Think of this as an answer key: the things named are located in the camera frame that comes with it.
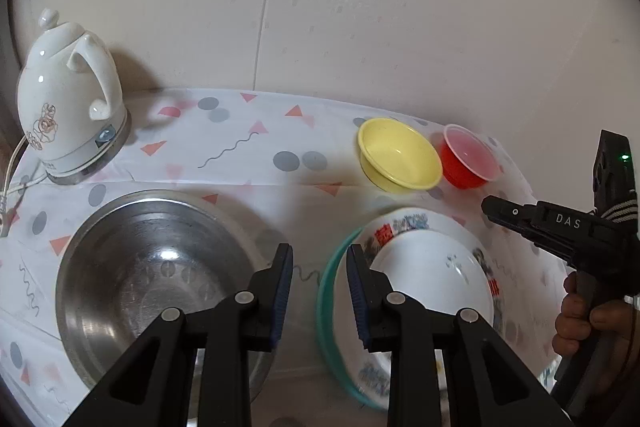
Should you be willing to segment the right hand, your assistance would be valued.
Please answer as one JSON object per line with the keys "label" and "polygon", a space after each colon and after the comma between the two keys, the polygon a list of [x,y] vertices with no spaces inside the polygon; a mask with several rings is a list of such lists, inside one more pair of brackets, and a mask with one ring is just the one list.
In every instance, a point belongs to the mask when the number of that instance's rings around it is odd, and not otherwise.
{"label": "right hand", "polygon": [[587,303],[577,294],[576,286],[576,273],[572,272],[564,280],[566,295],[561,312],[555,319],[552,348],[561,357],[571,357],[591,333],[611,333],[615,340],[614,348],[597,387],[598,392],[604,392],[636,364],[639,356],[638,311],[624,300],[603,303],[588,311]]}

